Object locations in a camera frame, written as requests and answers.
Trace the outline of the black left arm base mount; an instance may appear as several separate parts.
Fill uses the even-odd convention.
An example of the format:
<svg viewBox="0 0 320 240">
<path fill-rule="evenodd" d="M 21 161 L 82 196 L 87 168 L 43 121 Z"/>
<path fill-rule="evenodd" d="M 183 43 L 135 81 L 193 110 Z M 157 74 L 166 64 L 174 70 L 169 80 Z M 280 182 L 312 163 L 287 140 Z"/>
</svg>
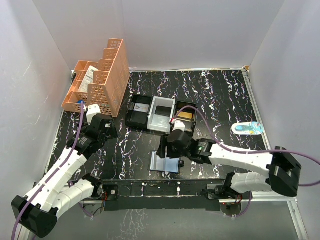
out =
<svg viewBox="0 0 320 240">
<path fill-rule="evenodd" d="M 119 197 L 119 186 L 116 184 L 104 184 L 102 187 L 102 201 L 117 201 Z"/>
</svg>

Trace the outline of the dark card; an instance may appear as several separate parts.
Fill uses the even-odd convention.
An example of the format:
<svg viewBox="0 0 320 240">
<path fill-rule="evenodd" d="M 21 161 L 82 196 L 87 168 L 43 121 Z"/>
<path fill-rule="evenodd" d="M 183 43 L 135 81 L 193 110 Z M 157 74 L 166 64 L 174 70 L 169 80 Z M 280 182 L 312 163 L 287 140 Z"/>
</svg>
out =
<svg viewBox="0 0 320 240">
<path fill-rule="evenodd" d="M 158 105 L 155 109 L 155 115 L 170 117 L 172 112 L 171 107 L 160 106 Z"/>
</svg>

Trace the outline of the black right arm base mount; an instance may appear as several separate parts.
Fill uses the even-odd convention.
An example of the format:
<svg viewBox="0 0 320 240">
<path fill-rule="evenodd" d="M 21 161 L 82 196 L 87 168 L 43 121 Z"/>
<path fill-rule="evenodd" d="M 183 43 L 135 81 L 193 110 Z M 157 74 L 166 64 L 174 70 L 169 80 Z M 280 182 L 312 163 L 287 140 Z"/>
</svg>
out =
<svg viewBox="0 0 320 240">
<path fill-rule="evenodd" d="M 208 200 L 233 200 L 235 204 L 243 200 L 243 193 L 238 193 L 230 186 L 220 184 L 207 184 L 200 192 L 200 195 Z"/>
</svg>

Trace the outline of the black leather card holder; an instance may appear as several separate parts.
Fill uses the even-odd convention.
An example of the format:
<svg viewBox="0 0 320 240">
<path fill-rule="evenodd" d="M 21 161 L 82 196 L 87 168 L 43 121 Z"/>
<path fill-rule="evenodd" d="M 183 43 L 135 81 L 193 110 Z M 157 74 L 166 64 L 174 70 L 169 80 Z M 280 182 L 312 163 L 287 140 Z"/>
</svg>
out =
<svg viewBox="0 0 320 240">
<path fill-rule="evenodd" d="M 183 168 L 185 162 L 181 158 L 160 158 L 155 151 L 150 153 L 150 161 L 148 170 L 153 172 L 163 172 L 163 173 L 180 173 L 181 168 Z"/>
</svg>

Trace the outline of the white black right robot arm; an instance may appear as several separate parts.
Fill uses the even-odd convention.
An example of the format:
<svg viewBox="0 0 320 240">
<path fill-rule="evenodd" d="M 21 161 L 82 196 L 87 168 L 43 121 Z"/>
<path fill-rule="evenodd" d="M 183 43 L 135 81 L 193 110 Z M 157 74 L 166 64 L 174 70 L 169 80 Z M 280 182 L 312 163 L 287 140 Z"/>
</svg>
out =
<svg viewBox="0 0 320 240">
<path fill-rule="evenodd" d="M 282 148 L 255 151 L 219 145 L 212 139 L 193 139 L 178 129 L 160 138 L 156 151 L 160 158 L 188 158 L 197 164 L 225 165 L 246 170 L 228 173 L 218 195 L 235 197 L 247 192 L 273 191 L 285 197 L 296 197 L 302 166 Z"/>
</svg>

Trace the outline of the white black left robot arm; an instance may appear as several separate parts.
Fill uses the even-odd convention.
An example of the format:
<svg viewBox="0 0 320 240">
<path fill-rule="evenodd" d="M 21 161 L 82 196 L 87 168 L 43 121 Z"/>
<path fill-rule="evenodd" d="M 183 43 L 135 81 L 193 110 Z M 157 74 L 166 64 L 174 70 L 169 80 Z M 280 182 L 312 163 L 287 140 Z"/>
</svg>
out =
<svg viewBox="0 0 320 240">
<path fill-rule="evenodd" d="M 25 196 L 17 195 L 12 200 L 14 227 L 22 225 L 42 239 L 73 206 L 87 198 L 99 198 L 102 181 L 90 173 L 68 189 L 65 186 L 93 154 L 117 136 L 111 116 L 97 113 L 86 122 L 80 121 L 77 133 L 67 142 L 47 174 Z"/>
</svg>

